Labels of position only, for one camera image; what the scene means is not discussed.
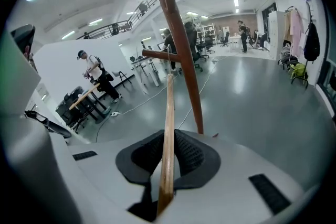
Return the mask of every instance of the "table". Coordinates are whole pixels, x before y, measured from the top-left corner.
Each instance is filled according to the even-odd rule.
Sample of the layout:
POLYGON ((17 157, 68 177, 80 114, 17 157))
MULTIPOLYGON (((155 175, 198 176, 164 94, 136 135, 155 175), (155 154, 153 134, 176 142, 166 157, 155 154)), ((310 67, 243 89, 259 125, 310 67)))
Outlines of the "table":
MULTIPOLYGON (((139 60, 139 64, 141 64, 142 62, 145 62, 145 61, 147 62, 146 66, 143 67, 143 69, 145 69, 146 73, 149 73, 151 75, 151 78, 153 79, 155 86, 158 87, 159 83, 157 81, 156 75, 154 74, 155 71, 151 70, 149 68, 149 65, 151 65, 152 59, 153 59, 152 57, 143 57, 139 60)), ((132 65, 134 66, 134 75, 135 75, 135 77, 138 81, 141 81, 140 80, 140 72, 141 71, 139 70, 139 68, 141 68, 141 67, 136 67, 137 64, 138 64, 137 60, 132 63, 132 65)))
POLYGON ((94 87, 87 91, 86 93, 84 93, 80 98, 78 98, 78 100, 73 103, 69 110, 73 109, 74 107, 78 106, 81 104, 81 102, 85 99, 92 107, 93 109, 98 113, 98 115, 100 116, 99 118, 97 118, 95 115, 92 114, 92 112, 90 111, 90 109, 88 109, 85 105, 81 104, 87 111, 88 113, 91 115, 91 117, 96 121, 96 124, 101 123, 106 116, 109 114, 109 112, 111 111, 111 108, 108 107, 106 108, 106 106, 104 106, 99 99, 96 97, 96 95, 93 93, 93 90, 96 89, 98 86, 100 85, 100 83, 97 83, 96 85, 94 85, 94 87), (99 103, 99 105, 104 109, 104 111, 100 111, 95 104, 91 101, 91 99, 89 98, 89 94, 91 94, 99 103))
POLYGON ((242 37, 240 35, 238 36, 232 36, 229 37, 229 47, 230 47, 230 52, 232 51, 232 48, 235 46, 235 43, 239 46, 239 48, 242 45, 242 37))

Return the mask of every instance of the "white chair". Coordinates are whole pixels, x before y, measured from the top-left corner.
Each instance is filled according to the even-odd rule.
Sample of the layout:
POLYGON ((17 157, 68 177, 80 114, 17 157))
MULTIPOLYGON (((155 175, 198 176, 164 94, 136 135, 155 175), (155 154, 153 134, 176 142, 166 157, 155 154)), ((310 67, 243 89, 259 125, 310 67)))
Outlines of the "white chair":
POLYGON ((119 71, 119 72, 113 72, 113 71, 112 71, 112 74, 113 74, 115 77, 119 77, 119 78, 120 78, 121 83, 122 83, 122 85, 124 86, 124 88, 125 88, 125 85, 124 85, 124 81, 125 81, 125 80, 128 80, 128 81, 132 84, 132 82, 128 79, 128 77, 126 77, 127 73, 124 74, 124 73, 121 72, 121 71, 119 71))

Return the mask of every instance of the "wooden stick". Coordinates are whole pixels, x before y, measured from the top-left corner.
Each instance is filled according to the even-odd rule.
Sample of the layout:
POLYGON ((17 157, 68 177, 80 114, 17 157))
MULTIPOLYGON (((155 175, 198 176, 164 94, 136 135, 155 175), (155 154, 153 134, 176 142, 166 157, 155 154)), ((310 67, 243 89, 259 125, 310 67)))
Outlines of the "wooden stick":
POLYGON ((197 131, 199 134, 203 134, 202 107, 198 92, 194 61, 180 12, 177 8, 176 0, 160 0, 160 5, 172 33, 177 55, 180 59, 185 83, 187 85, 191 105, 193 107, 197 131))
POLYGON ((158 213, 166 208, 174 197, 174 77, 167 79, 167 109, 164 128, 161 178, 158 200, 158 213))
POLYGON ((169 54, 164 51, 156 51, 156 50, 142 50, 142 56, 158 58, 162 60, 172 61, 172 62, 181 62, 180 58, 177 54, 169 54))

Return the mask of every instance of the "white t-shirt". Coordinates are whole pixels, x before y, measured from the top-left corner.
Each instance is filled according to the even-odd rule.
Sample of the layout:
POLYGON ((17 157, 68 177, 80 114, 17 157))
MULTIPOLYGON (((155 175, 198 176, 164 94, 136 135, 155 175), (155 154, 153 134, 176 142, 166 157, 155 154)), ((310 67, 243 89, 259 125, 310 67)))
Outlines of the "white t-shirt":
MULTIPOLYGON (((98 63, 98 60, 93 55, 90 55, 86 58, 86 64, 88 66, 88 70, 89 68, 92 68, 97 63, 98 63)), ((99 67, 96 67, 96 68, 91 69, 90 72, 88 71, 88 73, 92 75, 94 80, 97 80, 101 76, 102 71, 100 70, 99 67)))
POLYGON ((265 33, 264 32, 257 32, 257 37, 262 37, 265 33))

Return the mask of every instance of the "brick wall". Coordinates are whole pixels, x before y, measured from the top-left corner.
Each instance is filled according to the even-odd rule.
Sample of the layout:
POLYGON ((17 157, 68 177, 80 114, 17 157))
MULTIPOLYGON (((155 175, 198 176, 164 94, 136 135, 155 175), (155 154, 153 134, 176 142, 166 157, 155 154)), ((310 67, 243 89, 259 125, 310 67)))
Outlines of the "brick wall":
POLYGON ((254 30, 258 29, 257 27, 257 16, 255 14, 251 15, 233 15, 233 16, 227 16, 222 18, 216 18, 216 19, 209 19, 206 22, 202 22, 202 24, 209 25, 214 24, 216 28, 216 34, 218 35, 219 28, 223 30, 224 26, 228 26, 230 30, 230 35, 233 35, 234 33, 238 32, 238 20, 242 20, 244 24, 246 24, 250 30, 251 34, 254 32, 254 30))

